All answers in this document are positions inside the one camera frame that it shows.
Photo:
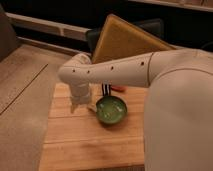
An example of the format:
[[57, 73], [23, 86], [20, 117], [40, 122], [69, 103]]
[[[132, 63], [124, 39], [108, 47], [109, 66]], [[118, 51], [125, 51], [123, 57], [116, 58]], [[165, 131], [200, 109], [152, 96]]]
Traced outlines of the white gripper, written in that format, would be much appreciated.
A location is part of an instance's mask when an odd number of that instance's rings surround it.
[[[70, 99], [73, 103], [70, 107], [71, 113], [74, 113], [76, 105], [88, 104], [91, 101], [91, 90], [88, 83], [80, 85], [71, 84], [69, 88], [71, 92]], [[95, 105], [88, 104], [87, 108], [93, 112], [97, 112]]]

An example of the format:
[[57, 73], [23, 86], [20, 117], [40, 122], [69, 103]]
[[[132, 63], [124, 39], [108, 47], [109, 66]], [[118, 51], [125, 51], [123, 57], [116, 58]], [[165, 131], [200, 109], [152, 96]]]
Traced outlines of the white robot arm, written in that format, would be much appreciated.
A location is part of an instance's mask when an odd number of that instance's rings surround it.
[[89, 101], [89, 85], [146, 87], [145, 171], [213, 171], [213, 53], [151, 52], [93, 64], [77, 54], [59, 69], [71, 101]]

